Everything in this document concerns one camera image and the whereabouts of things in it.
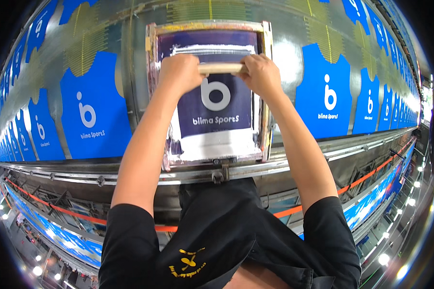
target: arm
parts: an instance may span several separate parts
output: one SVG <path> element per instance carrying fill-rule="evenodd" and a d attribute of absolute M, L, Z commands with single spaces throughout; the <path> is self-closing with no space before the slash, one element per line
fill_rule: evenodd
<path fill-rule="evenodd" d="M 180 97 L 197 87 L 199 59 L 179 54 L 162 60 L 159 83 L 122 157 L 111 208 L 131 204 L 153 216 L 166 134 Z"/>
<path fill-rule="evenodd" d="M 242 62 L 248 67 L 249 74 L 239 76 L 262 97 L 277 120 L 304 214 L 316 201 L 337 197 L 330 167 L 291 100 L 284 94 L 277 66 L 263 54 L 246 56 Z"/>

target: t-shirt sleeve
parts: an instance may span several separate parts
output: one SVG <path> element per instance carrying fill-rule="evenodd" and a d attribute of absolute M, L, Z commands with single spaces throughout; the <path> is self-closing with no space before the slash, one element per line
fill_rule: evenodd
<path fill-rule="evenodd" d="M 360 260 L 339 198 L 326 197 L 309 207 L 304 216 L 304 241 L 336 269 L 335 287 L 358 287 Z"/>
<path fill-rule="evenodd" d="M 150 288 L 159 243 L 153 217 L 144 209 L 119 204 L 108 212 L 98 272 L 99 288 Z"/>

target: wooden squeegee handle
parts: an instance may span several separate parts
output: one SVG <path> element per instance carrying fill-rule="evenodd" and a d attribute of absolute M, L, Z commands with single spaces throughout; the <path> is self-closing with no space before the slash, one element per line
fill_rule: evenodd
<path fill-rule="evenodd" d="M 217 74 L 217 73 L 244 73 L 248 72 L 246 65 L 242 63 L 203 63 L 197 66 L 200 74 Z"/>

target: screen printing frame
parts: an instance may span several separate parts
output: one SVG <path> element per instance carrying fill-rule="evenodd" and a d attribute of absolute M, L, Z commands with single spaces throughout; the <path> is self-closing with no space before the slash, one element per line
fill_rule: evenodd
<path fill-rule="evenodd" d="M 149 98 L 156 90 L 159 77 L 159 59 L 158 59 L 158 37 L 163 34 L 198 31 L 198 30 L 234 30 L 234 31 L 251 31 L 257 33 L 257 42 L 259 49 L 268 58 L 273 58 L 272 47 L 272 24 L 268 21 L 247 22 L 235 20 L 198 20 L 192 22 L 176 22 L 173 24 L 164 24 L 157 26 L 156 23 L 146 25 L 145 52 L 146 52 L 146 69 L 148 76 Z M 272 145 L 272 114 L 267 104 L 260 99 L 259 103 L 259 136 L 257 147 L 260 153 L 253 153 L 246 156 L 238 156 L 232 159 L 202 159 L 197 161 L 173 161 L 168 159 L 169 144 L 165 142 L 164 157 L 162 160 L 162 169 L 170 171 L 174 167 L 186 167 L 194 165 L 210 165 L 225 163 L 237 163 L 243 161 L 261 161 L 266 162 L 270 156 L 270 147 Z"/>

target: yellow logo on shirt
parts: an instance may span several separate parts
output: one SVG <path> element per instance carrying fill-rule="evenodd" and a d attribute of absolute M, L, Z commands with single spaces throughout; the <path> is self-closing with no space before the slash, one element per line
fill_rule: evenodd
<path fill-rule="evenodd" d="M 195 258 L 196 258 L 196 254 L 197 254 L 199 251 L 202 251 L 202 250 L 204 250 L 204 249 L 205 249 L 205 247 L 204 247 L 204 248 L 201 248 L 201 249 L 199 249 L 199 250 L 197 250 L 196 252 L 187 252 L 187 251 L 185 251 L 185 250 L 180 249 L 180 250 L 179 250 L 180 253 L 182 253 L 182 254 L 186 254 L 186 255 L 190 255 L 190 256 L 191 256 L 191 259 L 189 259 L 189 258 L 187 258 L 187 257 L 183 257 L 183 258 L 180 259 L 180 261 L 182 261 L 182 263 L 185 265 L 184 267 L 181 268 L 181 271 L 183 272 L 183 271 L 185 271 L 186 269 L 188 269 L 189 267 L 196 267 L 196 262 L 194 261 Z M 199 266 L 199 268 L 196 269 L 196 270 L 193 271 L 193 272 L 190 272 L 190 273 L 181 273 L 181 274 L 178 274 L 178 273 L 175 271 L 175 266 L 169 266 L 169 269 L 170 269 L 170 272 L 172 273 L 172 275 L 174 275 L 175 277 L 183 277 L 183 278 L 185 278 L 185 277 L 190 277 L 190 278 L 191 278 L 191 277 L 193 277 L 194 275 L 198 274 L 204 266 L 206 266 L 206 262 L 202 263 L 202 265 Z"/>

